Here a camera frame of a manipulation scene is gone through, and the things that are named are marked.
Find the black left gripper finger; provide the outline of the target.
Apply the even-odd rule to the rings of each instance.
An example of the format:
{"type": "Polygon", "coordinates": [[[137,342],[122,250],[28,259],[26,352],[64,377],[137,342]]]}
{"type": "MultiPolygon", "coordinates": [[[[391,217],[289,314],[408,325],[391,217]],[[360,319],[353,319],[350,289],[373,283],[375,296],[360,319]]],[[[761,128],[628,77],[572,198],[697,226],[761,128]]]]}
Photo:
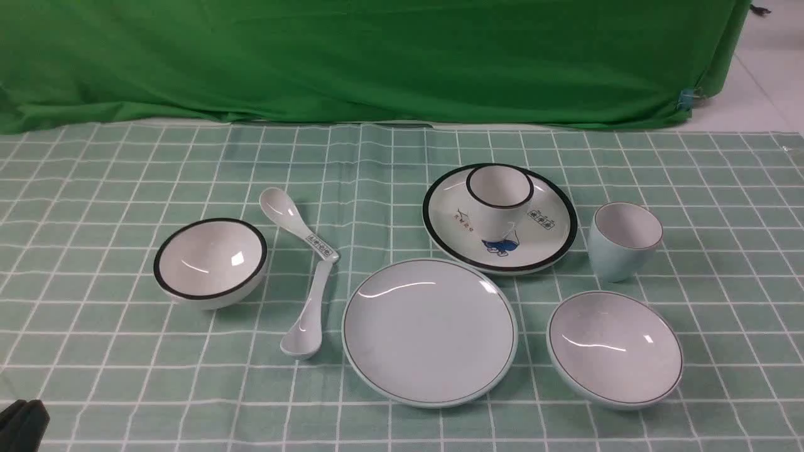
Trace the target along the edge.
{"type": "Polygon", "coordinates": [[[18,399],[1,414],[1,451],[38,451],[51,417],[43,401],[18,399]]]}

